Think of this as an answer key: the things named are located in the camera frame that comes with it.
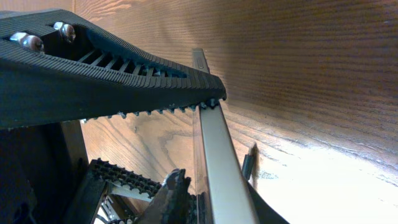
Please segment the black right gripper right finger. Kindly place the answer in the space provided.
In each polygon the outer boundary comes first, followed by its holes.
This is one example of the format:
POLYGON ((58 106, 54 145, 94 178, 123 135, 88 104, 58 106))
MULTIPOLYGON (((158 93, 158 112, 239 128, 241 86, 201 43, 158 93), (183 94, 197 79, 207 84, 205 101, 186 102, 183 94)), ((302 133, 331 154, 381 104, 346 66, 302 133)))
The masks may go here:
POLYGON ((247 186, 260 224, 289 224, 263 200, 249 182, 247 182, 247 186))

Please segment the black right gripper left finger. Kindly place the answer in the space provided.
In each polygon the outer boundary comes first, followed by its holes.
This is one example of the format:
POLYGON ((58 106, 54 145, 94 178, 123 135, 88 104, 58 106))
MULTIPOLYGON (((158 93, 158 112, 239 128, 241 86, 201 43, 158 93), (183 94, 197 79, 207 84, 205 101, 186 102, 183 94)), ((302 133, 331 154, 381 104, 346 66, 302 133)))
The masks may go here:
POLYGON ((1 13, 1 127, 214 106, 219 77, 152 55, 63 9, 1 13))

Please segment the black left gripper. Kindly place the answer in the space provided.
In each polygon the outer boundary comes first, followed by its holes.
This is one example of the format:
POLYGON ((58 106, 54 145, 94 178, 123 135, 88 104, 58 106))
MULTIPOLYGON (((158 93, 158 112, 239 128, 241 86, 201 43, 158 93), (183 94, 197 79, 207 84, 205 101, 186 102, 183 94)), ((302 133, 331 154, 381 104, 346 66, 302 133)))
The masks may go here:
POLYGON ((194 224, 205 223, 204 196, 188 192, 191 178, 174 169, 159 182, 108 161, 94 159, 70 202, 62 223, 194 224), (140 216, 132 200, 149 206, 140 216))

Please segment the bronze Galaxy smartphone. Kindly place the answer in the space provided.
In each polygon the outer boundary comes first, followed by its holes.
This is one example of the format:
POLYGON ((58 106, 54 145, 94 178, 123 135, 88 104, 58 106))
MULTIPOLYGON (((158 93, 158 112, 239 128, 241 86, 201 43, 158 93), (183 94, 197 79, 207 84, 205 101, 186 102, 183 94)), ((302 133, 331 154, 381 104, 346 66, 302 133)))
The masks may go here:
POLYGON ((220 104, 193 112, 198 223, 258 223, 220 104))

